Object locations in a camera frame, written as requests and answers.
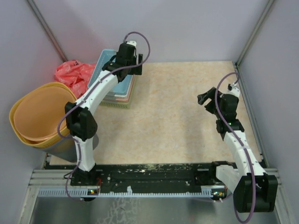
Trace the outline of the blue perforated plastic basket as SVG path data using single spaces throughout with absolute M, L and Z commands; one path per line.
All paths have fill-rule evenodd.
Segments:
M 107 63 L 112 56 L 116 55 L 116 50 L 113 49 L 104 49 L 96 63 L 93 74 L 88 83 L 88 88 L 90 88 L 93 83 L 97 80 L 100 72 L 102 71 L 102 67 L 105 63 Z M 115 98 L 125 98 L 129 94 L 129 89 L 133 82 L 133 76 L 127 75 L 126 78 L 118 83 L 107 95 Z

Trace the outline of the pink perforated plastic basket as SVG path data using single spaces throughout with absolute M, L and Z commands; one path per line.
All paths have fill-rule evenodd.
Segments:
M 105 98 L 103 99 L 103 101 L 117 102 L 117 103 L 127 103 L 131 99 L 131 97 L 133 96 L 133 92 L 135 90 L 135 83 L 136 83 L 136 81 L 133 81 L 129 85 L 128 93 L 124 97 L 116 97 L 116 96 L 109 97 L 109 96 L 105 96 Z

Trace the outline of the white perforated plastic basket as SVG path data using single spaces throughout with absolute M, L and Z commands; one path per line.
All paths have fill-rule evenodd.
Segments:
M 112 91 L 108 93 L 108 96 L 113 98 L 129 98 L 131 91 L 134 86 L 135 79 L 131 79 L 130 81 L 123 81 L 119 84 L 117 84 Z

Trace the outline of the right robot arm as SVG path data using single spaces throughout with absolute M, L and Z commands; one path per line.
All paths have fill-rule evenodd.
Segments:
M 226 93 L 215 87 L 197 96 L 198 104 L 210 102 L 205 109 L 216 116 L 216 130 L 227 144 L 237 166 L 227 162 L 215 162 L 209 172 L 209 181 L 215 185 L 224 183 L 233 194 L 234 207 L 240 213 L 272 212 L 275 207 L 278 180 L 269 175 L 255 158 L 246 138 L 245 130 L 237 119 L 240 90 L 228 87 Z

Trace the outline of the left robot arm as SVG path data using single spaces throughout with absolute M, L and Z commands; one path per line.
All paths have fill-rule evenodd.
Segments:
M 136 41 L 125 41 L 119 50 L 105 64 L 96 64 L 97 78 L 74 103 L 65 105 L 66 124 L 70 135 L 75 141 L 77 153 L 77 168 L 75 175 L 81 181 L 92 185 L 97 180 L 95 161 L 93 157 L 93 138 L 98 124 L 94 113 L 104 97 L 127 75 L 142 74 L 142 54 L 136 54 Z

